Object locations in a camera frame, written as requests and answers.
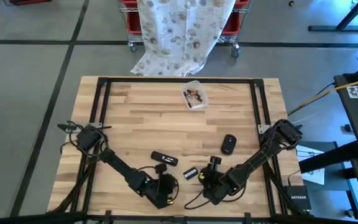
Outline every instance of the cart wheel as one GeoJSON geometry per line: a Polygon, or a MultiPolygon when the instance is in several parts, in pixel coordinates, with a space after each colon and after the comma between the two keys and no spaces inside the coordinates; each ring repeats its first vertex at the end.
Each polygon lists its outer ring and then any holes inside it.
{"type": "Polygon", "coordinates": [[[135,43],[128,43],[128,47],[129,47],[129,50],[131,52],[135,52],[136,51],[136,44],[135,43]]]}
{"type": "Polygon", "coordinates": [[[240,55],[240,52],[241,52],[240,47],[238,47],[238,46],[237,47],[236,46],[231,47],[231,56],[232,57],[238,58],[239,55],[240,55]]]}

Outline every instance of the gray floor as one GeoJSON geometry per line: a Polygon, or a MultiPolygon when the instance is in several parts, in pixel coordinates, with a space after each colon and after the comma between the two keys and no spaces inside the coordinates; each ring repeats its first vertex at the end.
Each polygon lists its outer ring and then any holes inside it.
{"type": "MultiPolygon", "coordinates": [[[[240,41],[358,43],[358,34],[307,31],[310,24],[339,22],[349,12],[351,0],[305,4],[308,1],[297,0],[290,8],[286,0],[255,0],[240,41]]],[[[54,0],[6,7],[0,1],[0,39],[70,40],[82,4],[82,0],[54,0]]],[[[78,39],[126,40],[116,1],[91,0],[78,39]]],[[[0,217],[9,215],[66,50],[66,45],[0,45],[0,217]]],[[[142,47],[131,53],[125,45],[74,48],[21,214],[43,213],[47,207],[60,158],[58,147],[65,137],[56,124],[71,116],[81,76],[133,75],[129,70],[143,53],[142,47]]],[[[197,76],[279,78],[290,110],[331,83],[334,75],[356,70],[358,49],[243,47],[234,59],[229,47],[216,47],[197,76]]],[[[354,139],[340,129],[348,120],[337,94],[290,119],[303,124],[307,141],[341,145],[354,139]]],[[[349,207],[335,200],[341,197],[338,194],[320,192],[313,199],[325,198],[317,216],[344,218],[342,212],[349,207]]]]}

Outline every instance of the black remote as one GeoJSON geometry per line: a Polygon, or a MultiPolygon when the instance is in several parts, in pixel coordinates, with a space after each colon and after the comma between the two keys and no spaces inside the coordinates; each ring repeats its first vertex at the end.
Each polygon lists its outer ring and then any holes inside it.
{"type": "Polygon", "coordinates": [[[176,166],[178,164],[177,158],[162,154],[161,152],[153,151],[151,158],[155,161],[162,162],[171,166],[176,166]]]}
{"type": "Polygon", "coordinates": [[[225,155],[231,155],[234,151],[234,147],[236,146],[237,139],[231,134],[227,134],[224,137],[221,151],[225,155]]]}

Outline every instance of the computer mouse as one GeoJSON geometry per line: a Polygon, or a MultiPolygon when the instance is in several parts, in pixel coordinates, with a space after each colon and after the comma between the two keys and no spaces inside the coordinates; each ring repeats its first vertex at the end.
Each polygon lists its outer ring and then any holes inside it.
{"type": "Polygon", "coordinates": [[[231,134],[227,134],[222,143],[221,151],[225,155],[231,155],[234,151],[234,147],[236,146],[237,139],[231,134]]]}

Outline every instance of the yellow cable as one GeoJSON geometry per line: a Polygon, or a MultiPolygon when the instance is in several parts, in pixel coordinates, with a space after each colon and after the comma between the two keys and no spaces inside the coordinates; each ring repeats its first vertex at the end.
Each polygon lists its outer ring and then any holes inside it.
{"type": "Polygon", "coordinates": [[[335,87],[335,88],[332,88],[332,89],[329,89],[329,90],[326,90],[308,100],[306,100],[305,102],[303,102],[301,105],[297,106],[295,109],[291,110],[288,115],[294,113],[296,110],[298,110],[299,108],[301,108],[302,106],[304,105],[307,105],[308,103],[311,103],[312,101],[322,97],[322,96],[325,96],[327,95],[328,93],[332,93],[333,91],[336,91],[336,90],[341,90],[343,88],[346,88],[346,87],[349,87],[349,86],[354,86],[354,85],[358,85],[358,81],[357,82],[353,82],[353,83],[348,83],[348,84],[345,84],[345,85],[341,85],[341,86],[338,86],[338,87],[335,87]]]}

